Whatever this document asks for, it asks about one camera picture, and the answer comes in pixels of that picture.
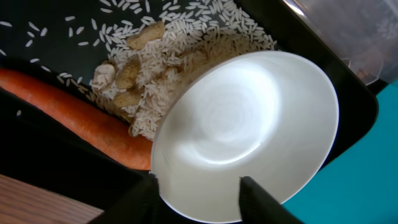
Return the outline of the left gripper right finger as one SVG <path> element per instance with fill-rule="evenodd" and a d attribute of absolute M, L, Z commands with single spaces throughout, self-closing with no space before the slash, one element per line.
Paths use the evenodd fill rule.
<path fill-rule="evenodd" d="M 239 209 L 244 224 L 303 224 L 250 176 L 240 178 Z"/>

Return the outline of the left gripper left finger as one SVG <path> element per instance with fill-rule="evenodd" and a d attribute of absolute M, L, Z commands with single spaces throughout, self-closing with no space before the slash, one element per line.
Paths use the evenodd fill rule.
<path fill-rule="evenodd" d="M 144 177 L 111 208 L 89 224 L 187 224 L 191 220 L 167 207 L 154 174 Z"/>

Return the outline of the clear plastic bin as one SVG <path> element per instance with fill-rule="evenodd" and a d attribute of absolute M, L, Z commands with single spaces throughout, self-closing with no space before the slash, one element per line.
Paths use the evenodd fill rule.
<path fill-rule="evenodd" d="M 284 2 L 365 85 L 397 85 L 397 0 Z"/>

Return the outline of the orange carrot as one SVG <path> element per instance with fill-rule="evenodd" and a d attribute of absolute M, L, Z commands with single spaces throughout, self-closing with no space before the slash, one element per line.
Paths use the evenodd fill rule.
<path fill-rule="evenodd" d="M 90 104 L 36 78 L 1 69 L 1 88 L 35 106 L 118 163 L 150 170 L 152 142 Z"/>

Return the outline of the spilled rice and nuts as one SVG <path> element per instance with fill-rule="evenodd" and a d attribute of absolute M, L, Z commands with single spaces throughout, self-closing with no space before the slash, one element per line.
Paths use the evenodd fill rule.
<path fill-rule="evenodd" d="M 234 1 L 2 1 L 1 65 L 52 74 L 153 139 L 177 91 L 277 42 Z"/>

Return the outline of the white bowl with nuts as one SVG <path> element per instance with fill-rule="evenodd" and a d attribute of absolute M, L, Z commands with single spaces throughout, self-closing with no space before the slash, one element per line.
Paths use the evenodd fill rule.
<path fill-rule="evenodd" d="M 197 222 L 238 222 L 239 181 L 249 176 L 284 203 L 318 172 L 338 122 L 335 88 L 308 59 L 261 51 L 227 60 L 162 118 L 151 155 L 160 197 Z"/>

